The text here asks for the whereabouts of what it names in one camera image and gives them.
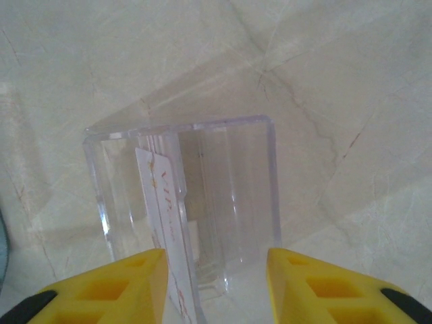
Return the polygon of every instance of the white card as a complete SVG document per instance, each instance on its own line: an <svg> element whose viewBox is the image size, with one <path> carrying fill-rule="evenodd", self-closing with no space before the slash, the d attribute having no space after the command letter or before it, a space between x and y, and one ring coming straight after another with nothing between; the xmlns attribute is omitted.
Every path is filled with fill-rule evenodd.
<svg viewBox="0 0 432 324"><path fill-rule="evenodd" d="M169 297L185 323L197 323L171 163L141 148L136 148L136 158L153 242L167 252Z"/></svg>

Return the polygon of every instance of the yellow plastic part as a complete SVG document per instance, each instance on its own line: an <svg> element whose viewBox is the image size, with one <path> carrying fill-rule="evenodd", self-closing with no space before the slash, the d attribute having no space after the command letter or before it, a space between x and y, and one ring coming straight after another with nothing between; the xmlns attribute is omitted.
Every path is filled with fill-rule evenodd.
<svg viewBox="0 0 432 324"><path fill-rule="evenodd" d="M31 324L162 323L168 282L163 249L148 250L59 281Z"/></svg>
<svg viewBox="0 0 432 324"><path fill-rule="evenodd" d="M277 324L415 324L381 292L400 288L282 248L267 257Z"/></svg>

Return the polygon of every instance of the beige marble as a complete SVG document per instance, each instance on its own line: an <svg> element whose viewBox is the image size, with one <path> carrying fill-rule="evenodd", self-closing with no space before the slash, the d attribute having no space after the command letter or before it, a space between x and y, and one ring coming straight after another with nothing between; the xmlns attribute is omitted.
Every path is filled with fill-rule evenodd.
<svg viewBox="0 0 432 324"><path fill-rule="evenodd" d="M285 247L431 308L431 4L3 1L0 313L109 261L83 129L198 113L275 120Z"/></svg>

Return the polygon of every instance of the clear acrylic box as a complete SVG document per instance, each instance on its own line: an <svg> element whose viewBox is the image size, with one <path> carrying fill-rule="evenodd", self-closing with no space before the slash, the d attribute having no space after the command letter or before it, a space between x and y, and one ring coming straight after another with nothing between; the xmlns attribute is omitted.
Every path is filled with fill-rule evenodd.
<svg viewBox="0 0 432 324"><path fill-rule="evenodd" d="M87 129L113 261L165 248L184 323L272 323L265 263L281 245L273 121L170 121Z"/></svg>

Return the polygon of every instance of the teal object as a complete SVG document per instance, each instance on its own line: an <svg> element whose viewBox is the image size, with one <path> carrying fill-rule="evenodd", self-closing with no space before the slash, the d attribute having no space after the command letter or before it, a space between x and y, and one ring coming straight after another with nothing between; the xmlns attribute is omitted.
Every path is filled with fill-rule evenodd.
<svg viewBox="0 0 432 324"><path fill-rule="evenodd" d="M6 225L0 211L0 292L5 281L7 263L9 261L9 240Z"/></svg>

